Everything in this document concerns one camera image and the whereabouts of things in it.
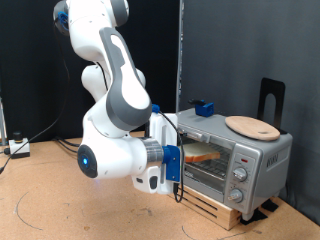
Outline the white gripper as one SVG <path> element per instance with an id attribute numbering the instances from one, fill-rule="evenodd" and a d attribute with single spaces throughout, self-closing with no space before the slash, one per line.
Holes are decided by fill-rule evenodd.
<path id="1" fill-rule="evenodd" d="M 146 167 L 140 174 L 131 176 L 136 189 L 151 194 L 171 194 L 174 191 L 174 184 L 179 182 L 177 121 L 175 114 L 151 115 L 148 136 L 142 138 L 146 148 Z"/>

